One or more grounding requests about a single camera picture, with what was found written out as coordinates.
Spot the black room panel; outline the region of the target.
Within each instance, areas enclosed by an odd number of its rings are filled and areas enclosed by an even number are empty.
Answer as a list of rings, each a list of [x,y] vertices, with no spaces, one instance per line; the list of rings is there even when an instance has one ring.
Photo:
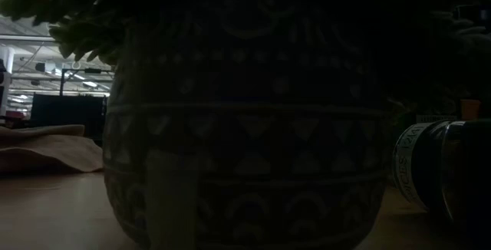
[[[84,136],[101,146],[106,109],[106,97],[35,94],[29,121],[33,127],[83,125]]]

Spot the green potted plant patterned pot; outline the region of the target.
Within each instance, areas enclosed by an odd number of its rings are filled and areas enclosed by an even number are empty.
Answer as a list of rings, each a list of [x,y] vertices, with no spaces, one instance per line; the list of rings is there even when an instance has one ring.
[[[114,67],[104,182],[147,250],[354,250],[392,126],[469,93],[491,0],[0,0]]]

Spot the black room stand frame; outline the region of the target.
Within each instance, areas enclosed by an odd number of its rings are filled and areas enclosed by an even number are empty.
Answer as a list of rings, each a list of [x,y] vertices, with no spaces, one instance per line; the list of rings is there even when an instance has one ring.
[[[89,75],[103,75],[103,76],[108,76],[110,80],[108,79],[94,79],[90,80],[87,78],[81,78],[78,73],[83,72],[84,74],[89,74]],[[62,68],[61,69],[61,79],[60,79],[60,87],[59,87],[59,95],[62,96],[64,94],[64,85],[67,82],[81,82],[85,86],[91,87],[91,88],[97,88],[97,87],[102,87],[107,93],[110,91],[110,88],[107,87],[106,85],[102,85],[102,83],[112,83],[114,79],[114,71],[112,70],[105,70],[105,69],[100,69],[100,68],[94,68],[94,67],[88,67],[84,69],[71,69],[71,68]]]

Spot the beige cloth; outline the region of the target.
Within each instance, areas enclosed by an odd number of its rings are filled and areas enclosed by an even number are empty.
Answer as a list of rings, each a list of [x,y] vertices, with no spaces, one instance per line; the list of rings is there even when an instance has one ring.
[[[103,150],[79,124],[10,129],[0,127],[0,173],[26,173],[56,166],[79,173],[103,168]]]

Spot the green lid spice jar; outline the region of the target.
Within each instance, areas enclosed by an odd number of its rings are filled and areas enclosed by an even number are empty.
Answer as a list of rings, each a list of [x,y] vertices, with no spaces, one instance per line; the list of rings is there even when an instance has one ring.
[[[433,215],[461,228],[491,223],[491,119],[408,127],[392,174],[404,198]]]

